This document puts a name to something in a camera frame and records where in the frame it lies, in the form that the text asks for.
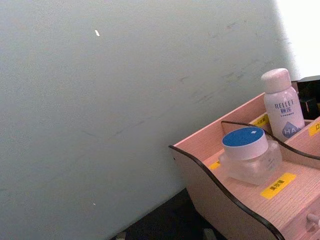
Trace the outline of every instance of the blue lid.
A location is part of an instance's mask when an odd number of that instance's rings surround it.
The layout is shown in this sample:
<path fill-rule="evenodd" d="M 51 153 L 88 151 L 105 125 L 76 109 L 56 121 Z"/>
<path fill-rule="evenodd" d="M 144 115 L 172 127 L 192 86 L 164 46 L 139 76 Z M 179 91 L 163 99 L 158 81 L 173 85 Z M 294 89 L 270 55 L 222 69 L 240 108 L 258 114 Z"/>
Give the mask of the blue lid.
<path fill-rule="evenodd" d="M 225 135 L 222 143 L 228 147 L 240 147 L 254 143 L 263 135 L 264 131 L 259 127 L 243 127 Z"/>

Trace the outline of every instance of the drawer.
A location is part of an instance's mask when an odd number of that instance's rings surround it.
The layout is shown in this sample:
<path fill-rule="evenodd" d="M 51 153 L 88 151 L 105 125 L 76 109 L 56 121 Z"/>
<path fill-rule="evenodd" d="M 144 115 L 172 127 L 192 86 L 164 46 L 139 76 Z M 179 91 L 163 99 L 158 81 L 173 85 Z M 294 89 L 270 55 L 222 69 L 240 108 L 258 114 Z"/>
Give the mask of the drawer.
<path fill-rule="evenodd" d="M 314 226 L 311 231 L 308 231 L 300 240 L 320 240 L 320 228 Z"/>
<path fill-rule="evenodd" d="M 319 226 L 307 219 L 308 214 L 320 216 L 320 197 L 284 227 L 281 232 L 286 240 L 310 240 L 313 237 L 316 240 L 316 236 L 320 236 Z"/>

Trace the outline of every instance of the wall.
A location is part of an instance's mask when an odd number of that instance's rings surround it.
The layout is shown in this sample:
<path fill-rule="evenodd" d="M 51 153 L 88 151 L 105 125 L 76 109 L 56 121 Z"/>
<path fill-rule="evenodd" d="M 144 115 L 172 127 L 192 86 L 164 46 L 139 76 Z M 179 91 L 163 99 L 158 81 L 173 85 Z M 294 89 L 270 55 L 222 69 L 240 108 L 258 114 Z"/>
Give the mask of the wall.
<path fill-rule="evenodd" d="M 317 76 L 319 71 L 319 1 L 273 0 L 278 36 L 291 80 Z"/>
<path fill-rule="evenodd" d="M 282 67 L 269 4 L 2 0 L 0 239 L 108 239 L 183 189 L 167 146 Z"/>

